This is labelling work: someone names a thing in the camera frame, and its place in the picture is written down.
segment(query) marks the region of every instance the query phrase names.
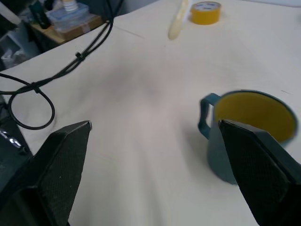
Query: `mug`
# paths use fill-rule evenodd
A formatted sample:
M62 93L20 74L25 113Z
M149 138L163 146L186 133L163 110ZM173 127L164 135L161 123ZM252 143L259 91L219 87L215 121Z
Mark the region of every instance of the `mug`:
M206 123L209 105L214 107L211 127ZM209 166L219 178L233 185L237 183L218 128L218 120L228 119L263 129L283 147L298 131L298 121L293 111L281 100L259 91L238 90L221 97L211 93L200 101L200 112L198 129L209 140Z

